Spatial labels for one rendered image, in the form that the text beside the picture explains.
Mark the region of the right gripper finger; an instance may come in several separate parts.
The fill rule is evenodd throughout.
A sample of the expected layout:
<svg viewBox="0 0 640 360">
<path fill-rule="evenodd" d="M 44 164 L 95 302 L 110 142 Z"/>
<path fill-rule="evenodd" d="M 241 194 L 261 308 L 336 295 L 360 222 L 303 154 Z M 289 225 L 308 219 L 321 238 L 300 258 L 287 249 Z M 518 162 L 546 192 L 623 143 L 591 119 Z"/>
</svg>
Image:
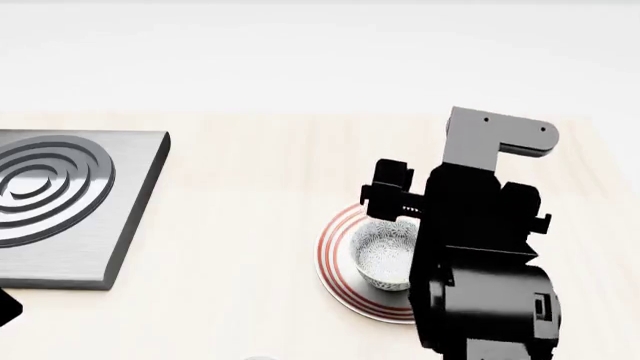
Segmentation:
<svg viewBox="0 0 640 360">
<path fill-rule="evenodd" d="M 377 161 L 371 184 L 361 188 L 360 204 L 366 205 L 366 214 L 384 221 L 397 221 L 399 217 L 420 219 L 423 196 L 410 192 L 413 175 L 414 170 L 405 162 Z"/>
<path fill-rule="evenodd" d="M 520 235 L 546 234 L 552 215 L 538 218 L 541 197 L 537 188 L 507 182 L 499 193 L 500 210 L 511 229 Z"/>
</svg>

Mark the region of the white patterned bowl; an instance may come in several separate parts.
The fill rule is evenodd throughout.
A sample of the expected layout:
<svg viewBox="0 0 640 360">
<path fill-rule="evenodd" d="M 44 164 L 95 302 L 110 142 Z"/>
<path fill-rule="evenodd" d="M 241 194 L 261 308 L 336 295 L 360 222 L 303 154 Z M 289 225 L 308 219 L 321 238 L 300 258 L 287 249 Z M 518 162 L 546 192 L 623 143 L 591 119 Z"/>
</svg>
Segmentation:
<svg viewBox="0 0 640 360">
<path fill-rule="evenodd" d="M 351 238 L 349 251 L 359 275 L 378 290 L 408 290 L 418 226 L 410 221 L 371 220 Z"/>
</svg>

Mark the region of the white plate with red rings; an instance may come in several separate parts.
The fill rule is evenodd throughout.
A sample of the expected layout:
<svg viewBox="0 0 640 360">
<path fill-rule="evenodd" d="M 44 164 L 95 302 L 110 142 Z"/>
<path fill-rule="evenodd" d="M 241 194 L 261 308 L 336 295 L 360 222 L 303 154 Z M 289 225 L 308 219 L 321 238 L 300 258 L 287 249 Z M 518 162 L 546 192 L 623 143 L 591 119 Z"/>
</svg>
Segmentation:
<svg viewBox="0 0 640 360">
<path fill-rule="evenodd" d="M 358 272 L 351 257 L 351 239 L 370 222 L 364 206 L 355 203 L 338 212 L 322 230 L 313 251 L 316 273 L 325 290 L 349 310 L 384 323 L 415 323 L 408 292 L 380 290 Z"/>
</svg>

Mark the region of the grey metal stove burner plate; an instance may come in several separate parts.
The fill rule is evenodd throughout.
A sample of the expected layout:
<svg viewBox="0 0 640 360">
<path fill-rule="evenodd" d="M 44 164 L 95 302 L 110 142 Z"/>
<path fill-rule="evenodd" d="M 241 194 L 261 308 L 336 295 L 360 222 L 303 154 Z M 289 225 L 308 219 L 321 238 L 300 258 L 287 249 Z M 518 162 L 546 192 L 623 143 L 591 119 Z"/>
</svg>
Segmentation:
<svg viewBox="0 0 640 360">
<path fill-rule="evenodd" d="M 0 287 L 110 290 L 168 131 L 0 130 Z"/>
</svg>

